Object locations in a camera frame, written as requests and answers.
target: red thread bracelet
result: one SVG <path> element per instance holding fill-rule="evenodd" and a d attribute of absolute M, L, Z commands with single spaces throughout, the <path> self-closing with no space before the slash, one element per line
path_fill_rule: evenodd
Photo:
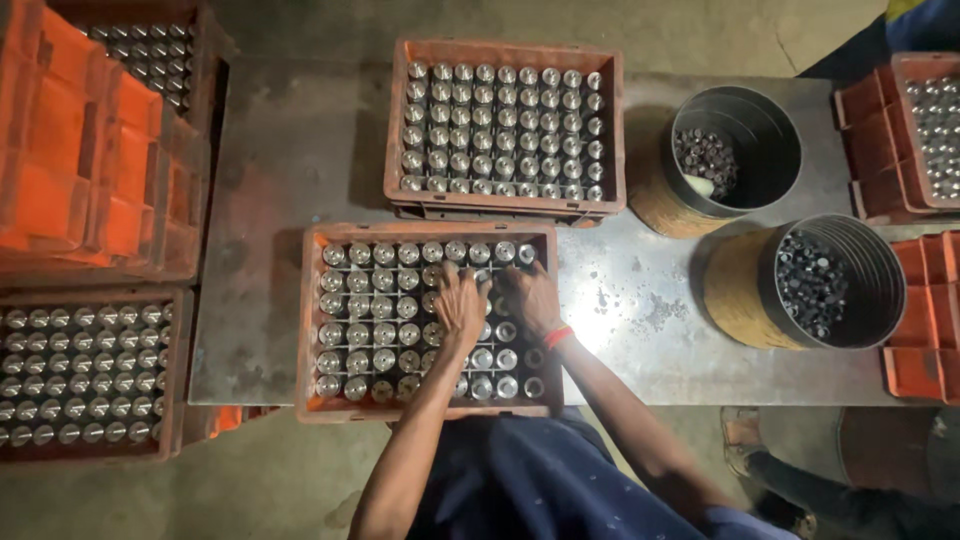
<path fill-rule="evenodd" d="M 548 332 L 547 335 L 543 337 L 543 346 L 546 347 L 547 351 L 550 351 L 560 343 L 561 339 L 572 334 L 573 329 L 569 325 L 563 325 L 556 330 Z"/>

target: person's left hand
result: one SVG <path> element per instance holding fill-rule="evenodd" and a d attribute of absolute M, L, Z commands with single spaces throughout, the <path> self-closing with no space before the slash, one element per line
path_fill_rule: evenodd
<path fill-rule="evenodd" d="M 477 285 L 473 276 L 472 268 L 458 274 L 454 263 L 444 261 L 440 295 L 433 302 L 437 318 L 446 330 L 444 339 L 470 348 L 476 344 L 480 332 L 483 331 L 487 295 L 493 287 L 492 280 Z"/>

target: metal container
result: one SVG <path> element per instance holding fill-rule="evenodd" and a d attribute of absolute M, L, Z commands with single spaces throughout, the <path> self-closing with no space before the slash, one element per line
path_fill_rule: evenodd
<path fill-rule="evenodd" d="M 691 129 L 715 133 L 733 148 L 739 172 L 721 201 L 703 196 L 684 177 L 674 137 Z M 749 88 L 717 86 L 694 94 L 677 110 L 660 138 L 660 157 L 662 172 L 644 177 L 630 204 L 654 231 L 687 238 L 785 197 L 800 173 L 802 151 L 797 130 L 780 106 Z"/>
<path fill-rule="evenodd" d="M 789 234 L 797 233 L 815 238 L 847 264 L 846 310 L 827 337 L 811 335 L 794 320 L 778 287 L 778 251 Z M 872 229 L 848 216 L 826 214 L 718 245 L 704 276 L 704 303 L 717 326 L 753 347 L 865 349 L 885 341 L 900 322 L 906 280 L 894 251 Z"/>

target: concrete floor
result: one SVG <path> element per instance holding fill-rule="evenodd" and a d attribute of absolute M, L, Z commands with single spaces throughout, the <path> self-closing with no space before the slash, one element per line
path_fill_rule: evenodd
<path fill-rule="evenodd" d="M 618 47 L 628 70 L 789 77 L 869 24 L 886 1 L 558 0 L 550 12 L 531 0 L 214 4 L 251 55 L 389 61 L 398 35 L 502 37 Z M 723 461 L 718 407 L 656 412 L 708 473 L 749 505 L 756 490 L 741 485 Z M 829 407 L 765 408 L 764 435 L 783 459 L 842 479 L 837 414 Z M 374 423 L 300 425 L 282 410 L 162 465 L 6 471 L 4 538 L 344 538 L 389 434 Z"/>

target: person's right arm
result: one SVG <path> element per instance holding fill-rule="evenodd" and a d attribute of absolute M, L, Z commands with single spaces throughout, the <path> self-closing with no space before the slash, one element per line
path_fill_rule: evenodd
<path fill-rule="evenodd" d="M 557 286 L 539 262 L 533 275 L 509 268 L 497 286 L 538 338 L 564 325 Z M 735 507 L 700 472 L 686 446 L 576 335 L 561 339 L 548 358 L 566 368 L 637 477 L 690 524 L 705 527 L 712 506 Z"/>

